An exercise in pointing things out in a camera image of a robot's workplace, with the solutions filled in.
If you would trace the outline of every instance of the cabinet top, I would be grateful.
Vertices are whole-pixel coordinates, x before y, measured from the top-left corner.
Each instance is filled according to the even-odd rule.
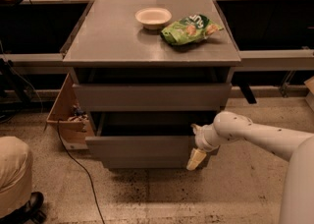
[[[80,27],[64,63],[67,66],[234,66],[240,62],[224,28],[201,43],[172,47],[142,27],[135,13],[161,7],[172,13],[171,22],[203,14],[225,25],[212,0],[95,0]]]

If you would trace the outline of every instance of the black cable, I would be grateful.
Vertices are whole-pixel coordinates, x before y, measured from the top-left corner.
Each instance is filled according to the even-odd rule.
[[[62,139],[61,139],[61,136],[60,136],[60,131],[59,131],[59,121],[60,121],[60,119],[58,120],[58,124],[57,124],[57,132],[58,132],[58,137],[59,137],[59,140],[60,140],[60,142],[61,142],[61,144],[62,144],[62,147],[66,150],[66,152],[68,153],[68,155],[70,156],[70,158],[72,158],[72,159],[75,161],[75,163],[76,163],[77,165],[79,165],[82,169],[84,169],[84,171],[85,171],[86,174],[88,175],[88,178],[89,178],[89,181],[90,181],[90,185],[91,185],[91,188],[92,188],[92,192],[93,192],[93,194],[94,194],[96,206],[97,206],[97,209],[98,209],[98,212],[99,212],[99,215],[100,215],[100,218],[101,218],[101,220],[102,220],[102,223],[105,224],[104,218],[103,218],[103,216],[102,216],[102,214],[101,214],[101,211],[100,211],[100,208],[99,208],[99,204],[98,204],[98,200],[97,200],[97,196],[96,196],[96,192],[95,192],[95,188],[94,188],[94,183],[93,183],[93,181],[92,181],[92,179],[91,179],[90,173],[87,171],[87,169],[86,169],[83,165],[81,165],[76,159],[74,159],[74,158],[70,155],[70,153],[69,153],[68,150],[66,149],[65,145],[63,144]]]

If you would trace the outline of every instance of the drawer front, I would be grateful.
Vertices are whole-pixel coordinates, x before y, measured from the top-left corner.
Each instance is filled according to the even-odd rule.
[[[87,137],[91,154],[105,168],[184,168],[188,136]]]
[[[74,84],[80,107],[89,111],[219,110],[230,84]]]

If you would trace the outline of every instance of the cable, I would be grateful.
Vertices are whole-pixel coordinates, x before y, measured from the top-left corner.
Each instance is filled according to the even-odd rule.
[[[7,57],[6,57],[5,53],[4,53],[4,50],[3,50],[1,39],[0,39],[0,49],[1,49],[2,57],[3,57],[4,61],[8,62],[8,59],[7,59]],[[15,69],[10,68],[10,70],[12,72],[14,72],[14,74],[16,74],[25,83],[27,83],[31,87],[31,89],[35,92],[35,94],[37,95],[37,97],[39,99],[40,105],[41,105],[41,112],[40,113],[42,113],[43,112],[43,103],[42,103],[41,97],[40,97],[39,93],[37,92],[37,90],[34,88],[34,86],[29,81],[27,81],[24,77],[22,77]]]
[[[102,213],[101,213],[101,211],[100,211],[100,208],[99,208],[98,199],[97,199],[96,192],[95,192],[95,188],[94,188],[94,183],[93,183],[93,181],[92,181],[92,179],[91,179],[90,173],[87,171],[87,169],[86,169],[83,165],[81,165],[76,159],[74,159],[74,158],[70,155],[70,153],[69,153],[68,150],[66,149],[65,145],[63,144],[62,139],[61,139],[61,136],[60,136],[59,121],[60,121],[60,119],[58,119],[57,132],[58,132],[58,137],[59,137],[59,140],[60,140],[60,142],[61,142],[61,144],[62,144],[62,147],[66,150],[66,152],[68,153],[68,155],[70,156],[70,158],[72,158],[72,159],[75,161],[75,163],[76,163],[77,165],[79,165],[79,166],[86,172],[86,174],[88,175],[88,178],[89,178],[89,181],[90,181],[90,185],[91,185],[91,188],[92,188],[92,192],[93,192],[93,194],[94,194],[94,199],[95,199],[95,202],[96,202],[96,206],[97,206],[97,209],[98,209],[98,212],[99,212],[101,221],[102,221],[103,224],[105,224],[105,220],[104,220],[104,218],[103,218],[103,216],[102,216]]]

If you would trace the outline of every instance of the white bowl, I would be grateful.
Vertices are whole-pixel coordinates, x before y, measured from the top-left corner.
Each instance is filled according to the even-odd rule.
[[[145,8],[137,11],[135,17],[145,28],[155,30],[163,28],[172,15],[164,8]]]

